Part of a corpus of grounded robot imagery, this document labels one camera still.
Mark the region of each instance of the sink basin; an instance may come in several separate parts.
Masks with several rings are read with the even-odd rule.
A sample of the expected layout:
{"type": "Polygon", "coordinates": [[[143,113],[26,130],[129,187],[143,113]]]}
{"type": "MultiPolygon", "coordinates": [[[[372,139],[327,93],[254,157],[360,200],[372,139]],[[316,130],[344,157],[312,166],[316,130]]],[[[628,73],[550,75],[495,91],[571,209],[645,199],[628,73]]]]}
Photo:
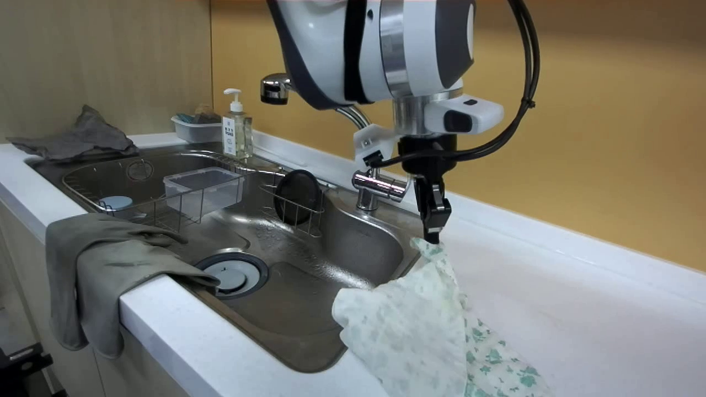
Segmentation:
{"type": "Polygon", "coordinates": [[[216,291],[192,293],[302,372],[324,371],[344,352],[330,318],[343,287],[370,289],[403,276],[420,258],[408,245],[418,216],[383,203],[375,216],[365,216],[356,191],[339,186],[320,181],[320,205],[305,208],[302,223],[290,221],[276,208],[276,186],[290,170],[264,159],[240,166],[204,147],[158,147],[131,159],[33,167],[90,211],[183,234],[188,245],[175,252],[222,276],[216,291]],[[164,205],[164,177],[200,167],[238,171],[243,199],[190,221],[164,205]],[[113,211],[100,203],[104,197],[131,197],[132,205],[113,211]]]}

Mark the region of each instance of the drain strainer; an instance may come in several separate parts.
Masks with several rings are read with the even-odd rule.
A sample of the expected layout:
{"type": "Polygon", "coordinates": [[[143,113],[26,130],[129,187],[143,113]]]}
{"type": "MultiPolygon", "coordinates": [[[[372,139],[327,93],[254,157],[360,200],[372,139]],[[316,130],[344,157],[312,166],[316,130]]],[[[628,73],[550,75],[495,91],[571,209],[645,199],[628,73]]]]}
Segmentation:
{"type": "Polygon", "coordinates": [[[218,278],[218,295],[243,295],[263,282],[263,267],[252,258],[213,258],[204,271],[218,278]]]}

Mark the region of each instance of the gray cloth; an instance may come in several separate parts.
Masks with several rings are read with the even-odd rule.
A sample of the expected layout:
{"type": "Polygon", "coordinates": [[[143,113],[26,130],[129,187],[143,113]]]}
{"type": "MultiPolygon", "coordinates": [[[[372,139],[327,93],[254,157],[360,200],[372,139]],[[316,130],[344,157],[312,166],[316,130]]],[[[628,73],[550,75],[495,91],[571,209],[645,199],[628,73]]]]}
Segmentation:
{"type": "Polygon", "coordinates": [[[44,157],[52,162],[77,162],[136,155],[134,144],[122,130],[105,123],[101,115],[90,106],[84,106],[74,125],[60,137],[17,137],[12,139],[12,144],[29,155],[44,157]]]}
{"type": "Polygon", "coordinates": [[[71,350],[90,343],[116,358],[122,352],[122,293],[158,273],[213,287],[216,278],[167,252],[181,243],[181,236],[166,229],[104,214],[51,223],[46,269],[58,342],[71,350]]]}

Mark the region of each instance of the black cable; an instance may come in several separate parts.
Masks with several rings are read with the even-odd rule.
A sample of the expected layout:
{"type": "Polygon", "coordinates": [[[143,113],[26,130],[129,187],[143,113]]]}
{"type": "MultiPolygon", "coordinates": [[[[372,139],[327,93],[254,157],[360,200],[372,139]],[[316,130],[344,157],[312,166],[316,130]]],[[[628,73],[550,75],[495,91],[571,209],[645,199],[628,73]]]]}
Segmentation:
{"type": "Polygon", "coordinates": [[[537,27],[530,15],[530,9],[526,6],[523,0],[507,0],[511,15],[517,19],[520,40],[523,40],[523,55],[526,55],[526,83],[523,83],[523,97],[517,108],[514,119],[505,125],[504,132],[498,132],[495,139],[489,139],[483,145],[469,147],[469,150],[455,150],[455,153],[436,153],[436,150],[422,150],[422,153],[408,153],[401,157],[393,157],[386,161],[372,162],[375,167],[388,167],[401,161],[415,161],[415,159],[447,159],[447,161],[472,161],[488,157],[497,150],[501,150],[518,130],[523,116],[527,115],[530,108],[534,108],[534,94],[541,76],[541,49],[539,49],[539,38],[537,38],[537,27]]]}

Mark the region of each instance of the bottle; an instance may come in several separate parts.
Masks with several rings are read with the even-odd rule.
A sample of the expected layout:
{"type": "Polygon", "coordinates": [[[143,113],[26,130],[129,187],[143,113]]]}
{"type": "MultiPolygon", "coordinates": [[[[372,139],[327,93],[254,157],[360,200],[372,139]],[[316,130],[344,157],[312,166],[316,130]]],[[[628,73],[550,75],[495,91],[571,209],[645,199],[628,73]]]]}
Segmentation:
{"type": "Polygon", "coordinates": [[[233,94],[229,113],[222,116],[222,155],[248,161],[252,155],[252,116],[244,115],[238,87],[226,87],[226,94],[233,94]]]}

